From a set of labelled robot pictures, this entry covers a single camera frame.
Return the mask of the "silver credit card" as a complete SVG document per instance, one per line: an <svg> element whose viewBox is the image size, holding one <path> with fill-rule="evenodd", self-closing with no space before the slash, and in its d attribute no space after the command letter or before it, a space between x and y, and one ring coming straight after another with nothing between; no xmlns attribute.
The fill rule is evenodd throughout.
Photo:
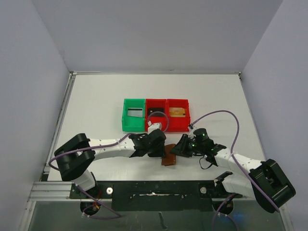
<svg viewBox="0 0 308 231"><path fill-rule="evenodd" d="M128 108L127 116L143 117L143 108Z"/></svg>

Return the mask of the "red plastic bin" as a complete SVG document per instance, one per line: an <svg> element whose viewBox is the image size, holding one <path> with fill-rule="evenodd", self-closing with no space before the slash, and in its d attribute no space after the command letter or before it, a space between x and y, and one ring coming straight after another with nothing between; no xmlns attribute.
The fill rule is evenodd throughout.
<svg viewBox="0 0 308 231"><path fill-rule="evenodd" d="M187 99L167 99L169 126L167 132L187 132L191 122Z"/></svg>
<svg viewBox="0 0 308 231"><path fill-rule="evenodd" d="M145 101L145 131L148 130L148 116L150 116L150 122L161 123L162 130L167 127L167 100L166 99L146 99Z"/></svg>

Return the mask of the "brown leather card holder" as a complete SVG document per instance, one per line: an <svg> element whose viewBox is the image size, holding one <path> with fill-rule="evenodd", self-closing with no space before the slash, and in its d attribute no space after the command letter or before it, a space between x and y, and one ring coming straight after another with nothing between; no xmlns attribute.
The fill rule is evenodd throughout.
<svg viewBox="0 0 308 231"><path fill-rule="evenodd" d="M174 143L165 145L165 156L161 159L162 166L174 166L176 164L176 155L170 151L175 147Z"/></svg>

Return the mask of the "green plastic bin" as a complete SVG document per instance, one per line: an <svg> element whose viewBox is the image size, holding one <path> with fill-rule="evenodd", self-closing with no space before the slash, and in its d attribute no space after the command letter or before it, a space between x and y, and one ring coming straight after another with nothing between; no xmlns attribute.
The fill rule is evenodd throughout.
<svg viewBox="0 0 308 231"><path fill-rule="evenodd" d="M122 130L124 132L145 131L145 99L124 99Z"/></svg>

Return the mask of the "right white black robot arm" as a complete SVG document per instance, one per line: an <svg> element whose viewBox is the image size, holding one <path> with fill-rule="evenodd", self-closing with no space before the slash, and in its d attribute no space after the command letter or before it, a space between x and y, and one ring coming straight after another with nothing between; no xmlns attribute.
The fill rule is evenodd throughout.
<svg viewBox="0 0 308 231"><path fill-rule="evenodd" d="M267 212L274 213L295 196L296 191L279 164L234 154L222 144L214 143L206 134L182 135L170 151L172 154L202 156L211 166L227 169L214 180L218 196L237 193L253 198Z"/></svg>

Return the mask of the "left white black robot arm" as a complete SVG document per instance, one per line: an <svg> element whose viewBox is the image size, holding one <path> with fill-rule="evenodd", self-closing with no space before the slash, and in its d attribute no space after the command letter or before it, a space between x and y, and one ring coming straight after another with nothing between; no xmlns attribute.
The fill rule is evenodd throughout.
<svg viewBox="0 0 308 231"><path fill-rule="evenodd" d="M160 129L149 133L128 133L120 139L90 139L79 133L54 152L49 166L60 172L62 181L71 181L81 187L88 198L98 192L94 175L88 171L93 161L113 157L164 157L166 136Z"/></svg>

